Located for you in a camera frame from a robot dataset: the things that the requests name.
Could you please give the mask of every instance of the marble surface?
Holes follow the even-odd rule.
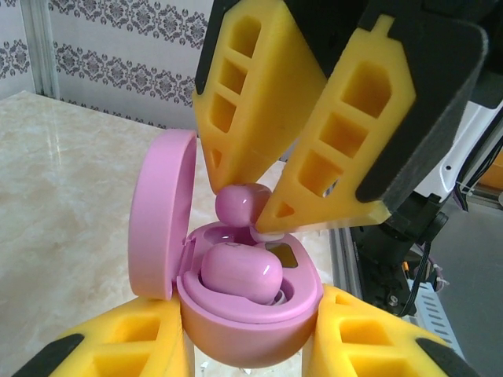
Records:
[[[157,128],[20,93],[0,101],[0,376],[61,332],[131,300],[127,223]],[[261,182],[273,187],[283,163]],[[189,231],[216,219],[202,152]],[[326,231],[296,236],[332,282]],[[196,351],[196,376],[300,375],[300,354],[240,370]]]

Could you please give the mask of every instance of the wall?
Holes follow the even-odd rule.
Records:
[[[0,100],[35,92],[20,0],[0,0]]]
[[[50,0],[61,100],[195,129],[193,76],[212,0]]]

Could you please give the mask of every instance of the open case lid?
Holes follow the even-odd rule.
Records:
[[[168,130],[150,145],[129,221],[129,279],[138,296],[171,299],[189,227],[196,133]]]

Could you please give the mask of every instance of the pink earbud case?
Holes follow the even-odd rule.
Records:
[[[302,244],[289,234],[257,243],[249,227],[215,222],[187,236],[195,167],[196,134],[192,131],[165,131],[147,152],[130,213],[128,255],[133,292],[170,300],[173,290],[178,291],[185,331],[200,350],[217,361],[239,368],[282,362],[300,350],[314,330],[323,294],[318,273]],[[220,207],[226,205],[220,201]],[[237,253],[244,251],[237,265],[234,257],[225,257],[233,247]],[[256,260],[254,247],[262,249]],[[210,249],[211,255],[204,261],[209,277],[204,281],[212,289],[201,278],[204,256]],[[275,255],[270,263],[267,253]],[[282,279],[274,262],[277,259]],[[237,266],[247,271],[243,265],[249,268],[249,275],[234,273]],[[269,271],[268,265],[276,271],[255,287],[253,281],[260,279],[257,271],[264,266],[263,271]],[[243,279],[236,289],[244,295],[234,295],[226,287],[226,279],[237,284],[233,279],[239,276]],[[273,302],[259,303],[272,297],[278,285],[281,290]]]

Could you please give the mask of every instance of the black cable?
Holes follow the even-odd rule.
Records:
[[[412,289],[410,290],[409,298],[407,299],[406,305],[398,314],[399,317],[406,316],[412,305],[416,301],[417,292],[419,291],[419,286],[421,283],[421,277],[424,275],[424,271],[426,270],[426,266],[428,264],[428,257],[430,256],[431,250],[431,242],[424,243],[424,251],[423,256],[421,257],[421,261],[419,262],[419,268],[417,269],[417,274],[414,277],[414,282],[412,283]]]

